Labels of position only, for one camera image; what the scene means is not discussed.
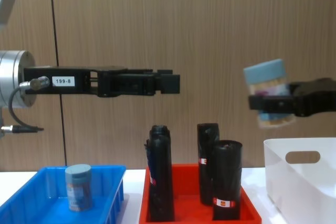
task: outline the red label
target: red label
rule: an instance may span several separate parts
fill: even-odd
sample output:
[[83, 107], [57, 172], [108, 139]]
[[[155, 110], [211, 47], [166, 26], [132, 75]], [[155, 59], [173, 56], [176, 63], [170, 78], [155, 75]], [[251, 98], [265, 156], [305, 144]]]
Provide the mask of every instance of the red label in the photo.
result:
[[152, 185], [156, 186], [156, 180], [152, 178], [151, 173], [149, 173], [149, 180]]
[[198, 160], [198, 162], [201, 164], [201, 165], [206, 165], [206, 158], [200, 158]]
[[236, 206], [235, 201], [221, 200], [217, 198], [213, 199], [213, 203], [214, 205], [219, 206], [219, 207], [235, 207]]

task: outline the blue plastic bin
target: blue plastic bin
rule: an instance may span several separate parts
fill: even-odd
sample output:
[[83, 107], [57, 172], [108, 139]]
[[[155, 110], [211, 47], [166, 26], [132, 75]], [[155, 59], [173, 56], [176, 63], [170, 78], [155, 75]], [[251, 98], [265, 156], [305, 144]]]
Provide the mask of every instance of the blue plastic bin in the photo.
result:
[[124, 199], [124, 166], [93, 166], [93, 207], [69, 210], [66, 167], [41, 169], [0, 207], [0, 224], [115, 224]]

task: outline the robotic arm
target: robotic arm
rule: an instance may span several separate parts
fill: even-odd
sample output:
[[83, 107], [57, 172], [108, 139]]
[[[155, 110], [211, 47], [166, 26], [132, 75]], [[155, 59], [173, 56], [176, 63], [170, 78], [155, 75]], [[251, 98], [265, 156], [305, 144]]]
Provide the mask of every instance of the robotic arm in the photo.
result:
[[321, 112], [336, 112], [336, 81], [324, 78], [289, 84], [290, 96], [249, 96], [249, 107], [265, 113], [294, 114], [306, 117]]
[[[7, 24], [15, 0], [0, 0], [0, 29]], [[124, 67], [35, 67], [27, 51], [0, 51], [0, 138], [5, 133], [43, 130], [21, 121], [13, 108], [34, 104], [37, 94], [93, 94], [98, 97], [180, 93], [180, 76], [172, 70]], [[18, 125], [4, 126], [2, 108]]]

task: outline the black cable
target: black cable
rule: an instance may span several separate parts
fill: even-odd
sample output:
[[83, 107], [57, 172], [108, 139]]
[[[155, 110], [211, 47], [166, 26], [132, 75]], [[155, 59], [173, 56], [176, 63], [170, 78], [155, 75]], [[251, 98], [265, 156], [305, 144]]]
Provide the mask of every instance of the black cable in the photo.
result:
[[21, 125], [12, 125], [12, 133], [37, 133], [35, 128], [24, 127]]
[[26, 124], [24, 123], [23, 121], [21, 121], [17, 116], [16, 114], [14, 113], [14, 110], [13, 110], [13, 99], [14, 99], [14, 96], [15, 94], [20, 90], [20, 87], [14, 89], [12, 92], [11, 92], [11, 95], [9, 96], [9, 102], [8, 102], [8, 109], [9, 109], [9, 113], [11, 114], [12, 118], [18, 123], [20, 124], [21, 126], [24, 126], [24, 127], [27, 127], [29, 129], [31, 129], [32, 131], [43, 131], [44, 129], [43, 128], [39, 128], [37, 126], [31, 126], [29, 124]]

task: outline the red plastic tray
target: red plastic tray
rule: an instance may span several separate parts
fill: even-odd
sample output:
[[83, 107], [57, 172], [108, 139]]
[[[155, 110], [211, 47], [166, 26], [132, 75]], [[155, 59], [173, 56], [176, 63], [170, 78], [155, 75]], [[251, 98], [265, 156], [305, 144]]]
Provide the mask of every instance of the red plastic tray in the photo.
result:
[[204, 206], [200, 201], [198, 184], [198, 165], [173, 165], [174, 222], [151, 222], [149, 213], [149, 171], [146, 170], [144, 192], [139, 224], [261, 224], [261, 217], [252, 205], [245, 191], [241, 189], [240, 220], [213, 221], [212, 207]]

